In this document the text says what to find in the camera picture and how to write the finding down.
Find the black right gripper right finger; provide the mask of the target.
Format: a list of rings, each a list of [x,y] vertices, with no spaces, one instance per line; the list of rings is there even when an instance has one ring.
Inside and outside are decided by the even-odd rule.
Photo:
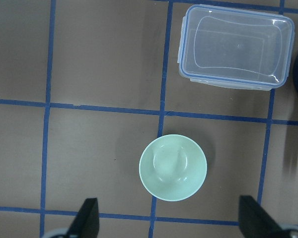
[[[290,237],[250,195],[239,197],[238,226],[245,238]]]

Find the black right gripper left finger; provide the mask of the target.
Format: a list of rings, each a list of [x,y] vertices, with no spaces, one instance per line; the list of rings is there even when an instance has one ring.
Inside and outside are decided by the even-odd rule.
[[[66,232],[67,238],[96,238],[100,222],[97,198],[87,198]]]

